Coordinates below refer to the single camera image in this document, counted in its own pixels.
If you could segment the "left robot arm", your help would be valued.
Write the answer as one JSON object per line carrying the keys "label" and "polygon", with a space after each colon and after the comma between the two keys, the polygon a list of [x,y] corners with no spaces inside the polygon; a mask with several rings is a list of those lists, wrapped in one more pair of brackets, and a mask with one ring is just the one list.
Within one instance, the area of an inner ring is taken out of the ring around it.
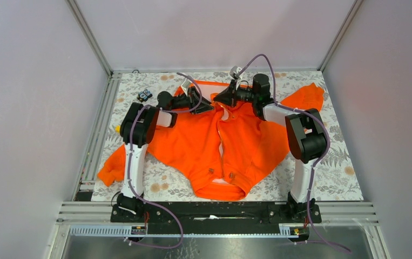
{"label": "left robot arm", "polygon": [[157,126],[172,128],[176,124],[179,110],[192,114],[208,112],[212,103],[205,99],[196,87],[187,87],[178,96],[162,91],[157,96],[157,106],[133,103],[127,112],[120,130],[125,148],[123,186],[117,197],[117,207],[132,222],[144,216],[144,205],[140,199],[144,192],[143,171],[145,155]]}

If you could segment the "orange zip jacket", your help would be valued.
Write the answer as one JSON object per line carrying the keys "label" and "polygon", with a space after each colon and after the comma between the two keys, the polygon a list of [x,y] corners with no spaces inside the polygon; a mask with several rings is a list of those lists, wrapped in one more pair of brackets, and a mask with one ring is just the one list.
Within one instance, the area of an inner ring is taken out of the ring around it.
{"label": "orange zip jacket", "polygon": [[[304,86],[279,102],[300,110],[323,105],[322,88]],[[238,201],[267,177],[288,155],[286,129],[253,114],[250,103],[236,107],[216,103],[213,110],[192,114],[179,110],[172,128],[157,126],[146,154],[177,169],[190,182],[194,194],[211,200]],[[98,178],[110,186],[123,184],[124,143],[105,161]]]}

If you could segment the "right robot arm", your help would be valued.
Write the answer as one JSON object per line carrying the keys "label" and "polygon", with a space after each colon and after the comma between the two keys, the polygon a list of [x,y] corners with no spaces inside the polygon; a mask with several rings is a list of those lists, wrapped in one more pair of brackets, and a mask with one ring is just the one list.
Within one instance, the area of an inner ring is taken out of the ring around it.
{"label": "right robot arm", "polygon": [[289,152],[296,162],[294,182],[283,212],[293,222],[311,221],[315,207],[315,199],[311,196],[315,167],[330,148],[319,110],[300,110],[277,103],[275,83],[270,83],[265,74],[254,75],[250,87],[243,88],[240,82],[239,74],[234,73],[229,86],[213,100],[230,107],[235,107],[238,102],[250,103],[257,118],[285,127]]}

